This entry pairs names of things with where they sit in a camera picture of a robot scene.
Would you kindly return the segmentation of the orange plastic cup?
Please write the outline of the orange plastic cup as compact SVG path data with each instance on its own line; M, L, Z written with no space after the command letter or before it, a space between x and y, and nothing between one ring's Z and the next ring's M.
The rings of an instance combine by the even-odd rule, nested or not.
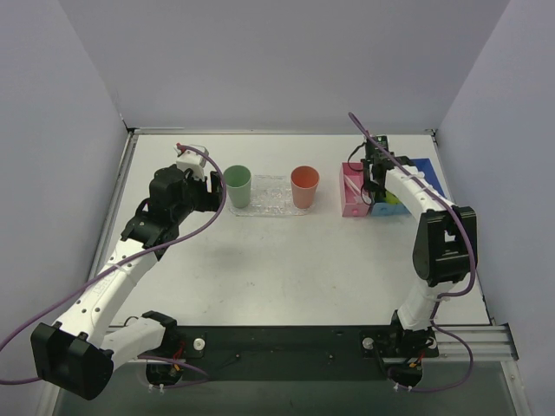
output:
M291 172L291 192L299 209L311 207L319 184L319 173L311 166L299 166Z

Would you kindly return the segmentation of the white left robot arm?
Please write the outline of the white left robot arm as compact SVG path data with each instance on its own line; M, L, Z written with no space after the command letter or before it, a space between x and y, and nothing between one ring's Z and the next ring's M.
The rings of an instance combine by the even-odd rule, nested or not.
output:
M219 170L202 179L176 165L155 172L149 195L127 222L101 273L53 324L30 336L37 375L85 400L96 398L113 372L145 351L172 354L175 321L146 313L129 329L108 335L109 324L140 279L181 240L180 225L194 211L220 214L225 183Z

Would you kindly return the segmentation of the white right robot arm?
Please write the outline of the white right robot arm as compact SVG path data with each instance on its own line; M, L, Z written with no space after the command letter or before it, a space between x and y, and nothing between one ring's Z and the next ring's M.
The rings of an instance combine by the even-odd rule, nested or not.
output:
M417 279L393 321L405 332L427 330L440 302L464 296L473 287L476 214L443 197L413 160L391 153L385 136L369 136L363 147L362 188L372 211L400 207L418 222L412 252Z

